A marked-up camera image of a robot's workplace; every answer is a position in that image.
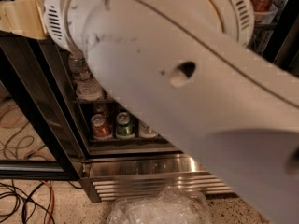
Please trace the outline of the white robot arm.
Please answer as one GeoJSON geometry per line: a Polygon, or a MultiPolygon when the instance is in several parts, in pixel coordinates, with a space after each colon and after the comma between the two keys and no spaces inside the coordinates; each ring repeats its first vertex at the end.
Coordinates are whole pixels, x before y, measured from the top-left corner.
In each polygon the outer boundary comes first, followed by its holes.
{"type": "Polygon", "coordinates": [[[248,49],[250,0],[5,0],[1,28],[102,87],[275,224],[298,224],[299,80],[248,49]]]}

